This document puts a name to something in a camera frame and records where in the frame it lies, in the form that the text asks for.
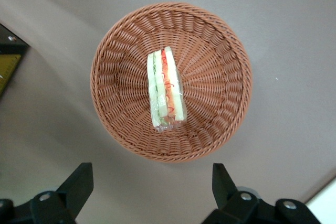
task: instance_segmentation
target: brown woven basket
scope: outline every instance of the brown woven basket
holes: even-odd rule
[[[180,72],[187,123],[158,133],[151,121],[149,53],[171,46]],[[122,146],[149,159],[183,162],[221,147],[237,130],[251,95],[251,68],[234,32],[216,15],[186,3],[159,3],[123,17],[93,60],[98,116]]]

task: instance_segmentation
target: white surface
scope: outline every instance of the white surface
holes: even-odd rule
[[[229,143],[161,164],[123,149],[94,111],[98,43],[128,12],[184,1],[225,20],[254,73],[249,112]],[[336,174],[336,0],[0,0],[0,22],[34,50],[0,101],[0,197],[23,203],[93,162],[84,223],[200,223],[215,207],[212,163],[268,203],[306,200]]]
[[[307,206],[322,224],[334,224],[336,220],[335,199],[336,179],[312,198]]]

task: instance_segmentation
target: tomato slice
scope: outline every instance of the tomato slice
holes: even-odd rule
[[[162,57],[162,75],[163,75],[163,81],[164,86],[166,90],[166,101],[167,101],[167,108],[168,108],[168,117],[175,119],[175,107],[173,102],[173,94],[172,94],[172,88],[171,83],[168,76],[168,63],[167,63],[167,57],[164,49],[161,52]]]

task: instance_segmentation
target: plastic wrap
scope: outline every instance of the plastic wrap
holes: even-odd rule
[[[160,132],[181,126],[186,122],[187,111],[170,47],[148,55],[147,74],[153,126]]]

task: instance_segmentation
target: metal screw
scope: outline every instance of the metal screw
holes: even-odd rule
[[[43,194],[42,196],[40,196],[40,201],[43,201],[43,200],[46,200],[46,199],[49,199],[49,198],[50,198],[50,194],[46,193],[46,194]]]
[[[8,36],[8,39],[9,39],[10,41],[16,41],[16,37],[14,37],[14,36]]]
[[[292,201],[286,200],[283,203],[284,203],[284,206],[287,207],[288,209],[292,209],[292,210],[296,209],[296,205]]]
[[[251,195],[248,193],[242,193],[240,196],[243,200],[252,200]]]

